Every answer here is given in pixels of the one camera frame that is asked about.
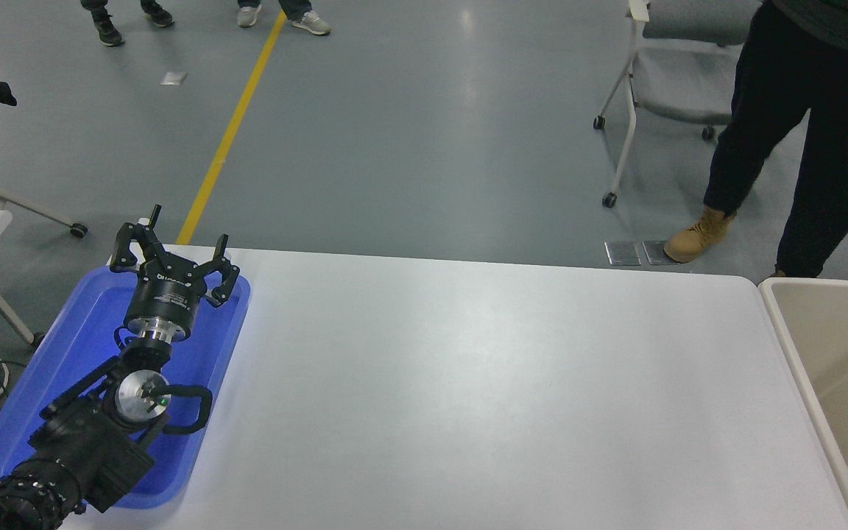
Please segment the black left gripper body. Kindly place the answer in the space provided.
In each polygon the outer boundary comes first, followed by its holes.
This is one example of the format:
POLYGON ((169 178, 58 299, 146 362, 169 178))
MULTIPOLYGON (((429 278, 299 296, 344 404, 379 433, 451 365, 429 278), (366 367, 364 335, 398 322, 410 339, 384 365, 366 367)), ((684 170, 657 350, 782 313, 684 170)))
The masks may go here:
POLYGON ((181 281, 161 272, 141 272, 122 323, 138 331, 142 322, 161 319, 178 331, 191 331, 203 295, 201 280, 181 281))

